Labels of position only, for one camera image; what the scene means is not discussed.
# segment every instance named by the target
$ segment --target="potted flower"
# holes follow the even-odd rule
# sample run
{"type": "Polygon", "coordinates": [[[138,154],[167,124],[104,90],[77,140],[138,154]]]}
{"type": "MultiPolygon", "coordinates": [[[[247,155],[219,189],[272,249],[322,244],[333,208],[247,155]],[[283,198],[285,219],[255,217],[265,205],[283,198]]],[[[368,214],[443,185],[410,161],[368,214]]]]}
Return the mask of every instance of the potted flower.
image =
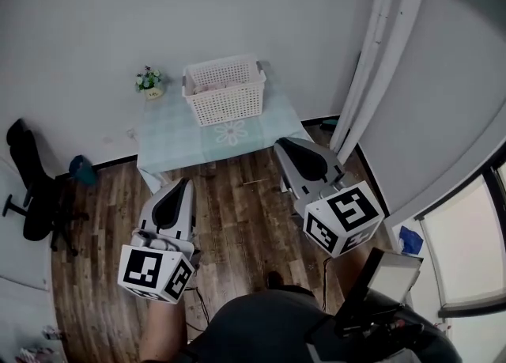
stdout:
{"type": "Polygon", "coordinates": [[[162,75],[158,69],[152,70],[149,66],[145,66],[144,73],[137,74],[135,89],[144,92],[147,100],[156,99],[164,94],[162,88],[162,75]]]}

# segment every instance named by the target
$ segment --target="white flowers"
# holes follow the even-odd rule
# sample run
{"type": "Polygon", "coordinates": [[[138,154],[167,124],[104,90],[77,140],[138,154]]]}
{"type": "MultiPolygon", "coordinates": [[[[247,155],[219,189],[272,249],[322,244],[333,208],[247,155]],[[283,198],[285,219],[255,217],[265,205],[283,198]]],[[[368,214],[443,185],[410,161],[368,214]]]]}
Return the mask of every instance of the white flowers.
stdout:
{"type": "Polygon", "coordinates": [[[238,138],[247,137],[247,131],[243,129],[244,120],[230,121],[229,123],[223,123],[214,128],[214,131],[218,135],[216,142],[221,144],[222,142],[228,141],[230,146],[236,146],[239,141],[238,138]]]}

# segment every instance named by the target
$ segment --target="shoe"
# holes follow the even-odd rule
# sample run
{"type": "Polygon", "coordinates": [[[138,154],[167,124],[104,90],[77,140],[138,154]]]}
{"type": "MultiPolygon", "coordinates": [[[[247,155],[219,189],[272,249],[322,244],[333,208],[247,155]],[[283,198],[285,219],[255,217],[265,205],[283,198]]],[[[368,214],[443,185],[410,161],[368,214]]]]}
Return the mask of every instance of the shoe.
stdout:
{"type": "Polygon", "coordinates": [[[267,274],[267,289],[279,289],[283,285],[283,277],[277,271],[267,274]]]}

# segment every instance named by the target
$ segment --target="person's arm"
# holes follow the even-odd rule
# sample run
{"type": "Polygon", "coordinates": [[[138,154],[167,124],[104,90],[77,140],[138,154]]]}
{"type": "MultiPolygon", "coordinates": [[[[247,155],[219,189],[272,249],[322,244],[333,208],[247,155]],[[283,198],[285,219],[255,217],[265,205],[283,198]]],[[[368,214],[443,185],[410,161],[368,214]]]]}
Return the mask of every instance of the person's arm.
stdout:
{"type": "Polygon", "coordinates": [[[140,345],[141,361],[170,361],[187,344],[184,302],[150,301],[140,345]]]}

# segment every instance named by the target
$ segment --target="blue object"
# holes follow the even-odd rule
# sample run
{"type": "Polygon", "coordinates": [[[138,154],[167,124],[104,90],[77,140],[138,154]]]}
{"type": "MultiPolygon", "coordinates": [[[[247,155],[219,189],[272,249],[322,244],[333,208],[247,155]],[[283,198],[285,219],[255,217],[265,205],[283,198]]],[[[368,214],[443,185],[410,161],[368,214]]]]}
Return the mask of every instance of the blue object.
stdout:
{"type": "Polygon", "coordinates": [[[406,228],[404,225],[401,227],[401,233],[399,238],[404,243],[402,253],[410,253],[411,255],[418,255],[421,250],[421,246],[424,243],[421,236],[411,229],[406,228]]]}
{"type": "Polygon", "coordinates": [[[92,164],[82,155],[76,156],[70,162],[69,173],[86,186],[93,186],[96,183],[96,173],[92,164]]]}

